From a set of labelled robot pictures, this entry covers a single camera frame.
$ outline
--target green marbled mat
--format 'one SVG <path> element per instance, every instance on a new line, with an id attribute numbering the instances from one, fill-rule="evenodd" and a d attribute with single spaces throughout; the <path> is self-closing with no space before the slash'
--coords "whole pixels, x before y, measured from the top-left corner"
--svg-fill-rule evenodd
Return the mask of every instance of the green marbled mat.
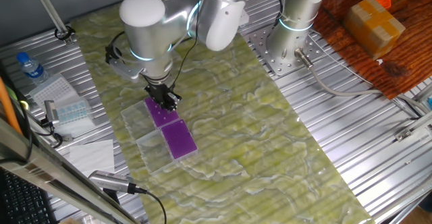
<path id="1" fill-rule="evenodd" d="M 132 177 L 160 197 L 168 223 L 373 223 L 241 36 L 221 52 L 197 44 L 189 54 L 175 92 L 198 154 L 149 175 L 120 115 L 147 97 L 144 80 L 123 80 L 105 63 L 123 30 L 118 8 L 72 26 Z M 176 49 L 173 73 L 192 43 Z M 150 222 L 163 223 L 159 204 L 141 198 Z"/>

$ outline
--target orange box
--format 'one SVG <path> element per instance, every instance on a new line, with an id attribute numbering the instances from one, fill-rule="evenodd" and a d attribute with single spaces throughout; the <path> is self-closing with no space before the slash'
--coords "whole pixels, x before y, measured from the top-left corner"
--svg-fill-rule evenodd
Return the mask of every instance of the orange box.
<path id="1" fill-rule="evenodd" d="M 363 0 L 351 7 L 344 26 L 373 60 L 389 53 L 405 30 L 376 0 Z"/>

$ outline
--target keyboard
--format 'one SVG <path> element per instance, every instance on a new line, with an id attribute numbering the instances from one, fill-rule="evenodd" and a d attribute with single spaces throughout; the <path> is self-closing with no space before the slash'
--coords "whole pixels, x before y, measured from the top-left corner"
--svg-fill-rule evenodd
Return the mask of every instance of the keyboard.
<path id="1" fill-rule="evenodd" d="M 0 168 L 0 220 L 5 224 L 55 224 L 47 193 Z"/>

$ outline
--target bottle cap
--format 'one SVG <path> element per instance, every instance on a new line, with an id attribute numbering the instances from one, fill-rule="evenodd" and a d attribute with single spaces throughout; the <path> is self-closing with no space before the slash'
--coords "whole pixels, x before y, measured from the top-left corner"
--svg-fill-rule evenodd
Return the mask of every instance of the bottle cap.
<path id="1" fill-rule="evenodd" d="M 16 56 L 16 59 L 17 59 L 19 62 L 21 62 L 21 63 L 27 62 L 27 61 L 29 60 L 28 55 L 27 55 L 26 52 L 20 52 L 20 53 Z"/>

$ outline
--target robotic arm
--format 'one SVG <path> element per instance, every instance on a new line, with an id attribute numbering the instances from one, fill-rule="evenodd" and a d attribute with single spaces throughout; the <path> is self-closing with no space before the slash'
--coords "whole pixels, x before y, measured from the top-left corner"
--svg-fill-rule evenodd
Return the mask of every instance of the robotic arm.
<path id="1" fill-rule="evenodd" d="M 320 4 L 321 0 L 286 0 L 281 19 L 287 22 L 281 21 L 267 38 L 274 41 L 268 42 L 274 46 L 269 48 L 271 53 L 278 55 L 282 51 L 282 56 L 276 56 L 281 57 L 281 63 L 289 63 L 294 51 L 302 49 L 304 39 L 298 38 L 307 34 Z M 176 110 L 182 98 L 173 91 L 170 52 L 187 36 L 197 38 L 212 51 L 226 48 L 237 33 L 244 6 L 245 0 L 124 0 L 120 18 L 130 52 L 136 58 L 129 62 L 138 66 L 120 63 L 117 59 L 122 57 L 115 47 L 107 63 L 128 79 L 137 80 L 143 75 L 148 82 L 145 90 L 153 100 L 164 109 Z"/>

